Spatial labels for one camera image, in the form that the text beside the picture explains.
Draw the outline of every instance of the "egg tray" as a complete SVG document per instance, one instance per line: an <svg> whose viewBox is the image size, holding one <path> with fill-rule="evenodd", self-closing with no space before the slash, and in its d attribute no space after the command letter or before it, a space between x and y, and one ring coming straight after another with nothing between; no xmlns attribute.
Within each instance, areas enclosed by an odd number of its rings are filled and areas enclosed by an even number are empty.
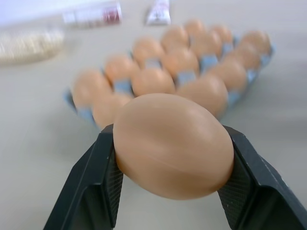
<svg viewBox="0 0 307 230"><path fill-rule="evenodd" d="M234 47L236 47L236 44L238 44L238 42L240 41L239 37L235 36L234 37L234 41L233 44L224 44L223 45L223 54L225 55L226 53L230 52ZM228 107L227 110L231 109L244 95L245 93L248 91L249 87L251 86L251 84L254 82L254 80L258 77L260 71L266 67L269 62L272 59L272 56L275 53L275 46L272 45L271 47L271 53L269 55L262 55L261 56L261 66L259 70L248 70L247 71L247 80L248 80L248 86L245 89L244 92L228 92ZM133 55L132 52L129 52L128 55L133 59ZM219 61L217 61L217 58L215 56L204 56L203 58L201 58L200 62L199 62L199 66L200 66L200 72L201 73L205 73L207 69L209 69L210 67L218 64ZM161 67L162 65L159 63L159 61L157 60L148 60L146 63L146 68L148 67ZM196 79L195 74L192 74L191 72L182 72L178 75L178 81L180 82L180 84L184 84L187 83L189 81L193 81ZM130 80L123 80L123 81L119 81L116 82L113 86L113 90L114 92L124 92L124 93L132 93L132 87L131 87L131 83ZM94 124L95 126L96 123L94 121L93 118L93 114L92 114L92 109L91 108L82 108L82 109L77 109L73 99L72 99L72 93L70 91L70 89L67 89L63 95L64 101L68 104L68 106L81 118L90 121L92 124Z"/></svg>

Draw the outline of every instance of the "black clamp jaw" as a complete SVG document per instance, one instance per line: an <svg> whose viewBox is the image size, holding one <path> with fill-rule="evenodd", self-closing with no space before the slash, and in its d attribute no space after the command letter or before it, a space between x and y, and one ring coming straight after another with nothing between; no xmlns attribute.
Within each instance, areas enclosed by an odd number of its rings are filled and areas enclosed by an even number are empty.
<svg viewBox="0 0 307 230"><path fill-rule="evenodd" d="M226 127L235 166L218 191L232 230L307 230L307 211L240 132ZM113 146L113 125L78 160L44 230L111 230L115 227L123 181Z"/></svg>

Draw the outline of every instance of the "beige table surface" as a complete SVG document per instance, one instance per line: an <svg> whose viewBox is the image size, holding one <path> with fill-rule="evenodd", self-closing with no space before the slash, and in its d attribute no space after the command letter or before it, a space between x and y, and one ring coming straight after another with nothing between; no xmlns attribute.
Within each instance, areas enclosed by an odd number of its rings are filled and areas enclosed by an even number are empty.
<svg viewBox="0 0 307 230"><path fill-rule="evenodd" d="M150 3L124 0L122 25L69 32L67 51L55 59L0 69L1 230L43 228L72 166L98 134L67 107L62 93L80 70L100 67L109 54L129 50L138 36L160 36L164 27L142 23ZM306 6L303 0L174 0L172 9L173 23L198 17L207 24L226 23L238 34L263 29L271 35L277 45L273 61L222 123L246 134L305 207ZM165 200L125 178L116 229L229 227L217 194L193 201Z"/></svg>

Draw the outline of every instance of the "egg carton cup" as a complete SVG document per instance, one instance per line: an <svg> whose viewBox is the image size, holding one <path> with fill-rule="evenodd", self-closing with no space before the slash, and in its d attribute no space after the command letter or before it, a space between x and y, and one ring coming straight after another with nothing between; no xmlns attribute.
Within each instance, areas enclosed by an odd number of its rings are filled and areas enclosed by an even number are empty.
<svg viewBox="0 0 307 230"><path fill-rule="evenodd" d="M230 52L231 50L233 50L233 48L236 46L236 44L238 44L239 42L239 38L235 38L234 39L234 44L235 45L229 45L229 44L225 44L224 47L224 55L228 52ZM270 60L272 59L274 53L275 53L275 46L272 45L271 48L271 53L268 55L262 55L261 56L261 66L259 70L248 70L247 74L246 74L246 78L247 78L247 82L248 85L246 87L246 89L243 92L228 92L228 100L227 100L227 110L231 109L234 107L234 105L247 93L249 87L252 85L252 83L255 81L255 79L259 76L260 71L266 67ZM133 55L132 52L128 52L128 55L133 59ZM204 57L204 60L206 60L206 64L209 63L208 59L210 59L210 57ZM202 60L200 60L200 71L202 70ZM154 67L154 68L161 68L162 65L160 63L159 60L157 59L150 59L147 60L145 62L145 68L150 68L150 67ZM196 80L196 74L193 71L185 71L185 72L181 72L178 74L177 76L177 81L174 82L175 85L182 85L182 84L186 84L190 81L194 81ZM127 93L127 94L131 94L132 96L134 96L133 94L133 90L132 90L132 86L131 86L131 82L130 80L121 80L121 81L117 81L114 82L113 84L113 90L114 92L118 92L118 93ZM98 127L94 121L93 118L93 114L92 114L92 109L91 108L85 108L85 109L77 109L76 106L74 105L73 99L72 99L72 93L70 90L66 90L64 95L63 95L64 101L68 104L68 106L81 118L91 122L92 124L94 124L96 127Z"/></svg>
<svg viewBox="0 0 307 230"><path fill-rule="evenodd" d="M0 34L0 65L31 63L55 56L64 45L59 29Z"/></svg>

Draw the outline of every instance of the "blue egg carton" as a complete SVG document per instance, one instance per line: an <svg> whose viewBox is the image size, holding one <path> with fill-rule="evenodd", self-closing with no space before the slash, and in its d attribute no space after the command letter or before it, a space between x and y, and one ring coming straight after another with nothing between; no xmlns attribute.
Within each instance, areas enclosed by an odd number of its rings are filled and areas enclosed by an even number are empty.
<svg viewBox="0 0 307 230"><path fill-rule="evenodd" d="M234 44L224 44L223 45L223 55L233 50L233 48L238 42L239 42L239 38L235 37ZM242 98L242 96L248 91L250 85L258 77L259 72L269 64L270 60L272 59L272 56L275 53L275 50L276 50L275 46L272 46L272 52L269 55L262 55L261 68L258 71L255 71L255 70L247 71L246 78L248 80L248 86L244 92L229 92L228 93L228 109L232 108ZM131 52L129 52L129 56L133 58L133 55ZM203 57L200 60L201 73L204 73L208 68L216 65L217 63L219 63L219 61L217 57L213 55ZM148 60L145 63L145 66L146 68L150 68L150 67L160 68L162 65L160 61L152 59L152 60ZM194 81L194 80L196 80L195 73L193 71L185 71L185 72L181 72L178 74L177 80L174 83L176 86L179 86L179 85L186 84L189 81ZM114 88L114 92L124 92L124 93L130 93L131 95L133 95L130 80L121 80L121 81L115 82L113 85L113 88ZM76 106L74 105L72 94L70 90L65 91L63 95L63 99L78 116L91 122L92 124L96 126L94 118L93 118L93 114L92 114L92 109L91 108L77 109Z"/></svg>

